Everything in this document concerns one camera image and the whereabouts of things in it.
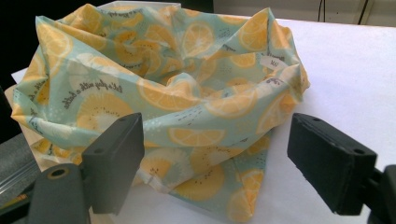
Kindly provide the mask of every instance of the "crumpled cloth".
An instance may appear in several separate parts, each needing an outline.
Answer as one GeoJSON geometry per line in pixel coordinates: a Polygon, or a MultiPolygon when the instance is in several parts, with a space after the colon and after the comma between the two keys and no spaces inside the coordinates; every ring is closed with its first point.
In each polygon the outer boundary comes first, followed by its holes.
{"type": "Polygon", "coordinates": [[[85,5],[37,17],[39,47],[13,113],[45,159],[81,162],[113,121],[140,112],[145,157],[135,183],[248,221],[270,130],[309,87],[289,28],[181,7],[85,5]]]}

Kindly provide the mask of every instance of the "white tabletop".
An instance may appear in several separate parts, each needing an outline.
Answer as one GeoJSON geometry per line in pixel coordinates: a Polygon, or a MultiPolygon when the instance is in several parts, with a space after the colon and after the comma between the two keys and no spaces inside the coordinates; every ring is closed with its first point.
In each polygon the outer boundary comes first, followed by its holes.
{"type": "MultiPolygon", "coordinates": [[[[396,163],[396,28],[278,20],[294,35],[311,87],[295,112],[323,119],[396,163]]],[[[333,214],[287,156],[289,118],[275,130],[266,174],[249,223],[366,223],[333,214]]],[[[131,189],[116,223],[229,223],[148,186],[131,189]]]]}

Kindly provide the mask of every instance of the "dark background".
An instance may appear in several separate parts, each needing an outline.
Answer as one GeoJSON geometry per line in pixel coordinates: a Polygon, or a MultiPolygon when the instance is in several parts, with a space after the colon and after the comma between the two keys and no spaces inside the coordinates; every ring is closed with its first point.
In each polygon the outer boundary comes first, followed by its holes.
{"type": "MultiPolygon", "coordinates": [[[[0,143],[20,133],[18,124],[11,119],[11,109],[4,102],[3,91],[15,84],[11,74],[29,66],[38,46],[35,33],[35,16],[58,20],[87,3],[101,6],[113,1],[105,0],[6,0],[2,1],[1,18],[1,73],[0,73],[0,120],[3,131],[0,143]]],[[[213,12],[213,0],[155,0],[151,2],[181,3],[184,8],[213,12]]]]}

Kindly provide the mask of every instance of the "lemon print fabric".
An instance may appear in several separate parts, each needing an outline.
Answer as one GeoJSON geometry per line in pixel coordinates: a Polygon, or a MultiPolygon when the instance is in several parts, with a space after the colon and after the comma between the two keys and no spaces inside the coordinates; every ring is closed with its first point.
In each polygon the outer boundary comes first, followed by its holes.
{"type": "Polygon", "coordinates": [[[146,153],[135,184],[232,221],[253,216],[271,130],[310,85],[269,8],[246,18],[87,4],[35,27],[11,117],[42,136],[36,154],[79,164],[115,120],[139,112],[146,153]]]}

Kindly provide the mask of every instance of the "wall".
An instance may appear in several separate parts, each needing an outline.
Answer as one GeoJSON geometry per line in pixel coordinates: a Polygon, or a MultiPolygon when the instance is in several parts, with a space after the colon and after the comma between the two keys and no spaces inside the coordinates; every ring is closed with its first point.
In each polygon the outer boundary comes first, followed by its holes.
{"type": "MultiPolygon", "coordinates": [[[[356,24],[364,0],[326,1],[326,22],[356,24]]],[[[396,27],[396,0],[371,0],[367,10],[367,25],[396,27]]],[[[214,0],[215,13],[252,16],[265,7],[271,8],[276,18],[317,21],[320,0],[214,0]]],[[[323,21],[323,4],[320,20],[323,21]]]]}

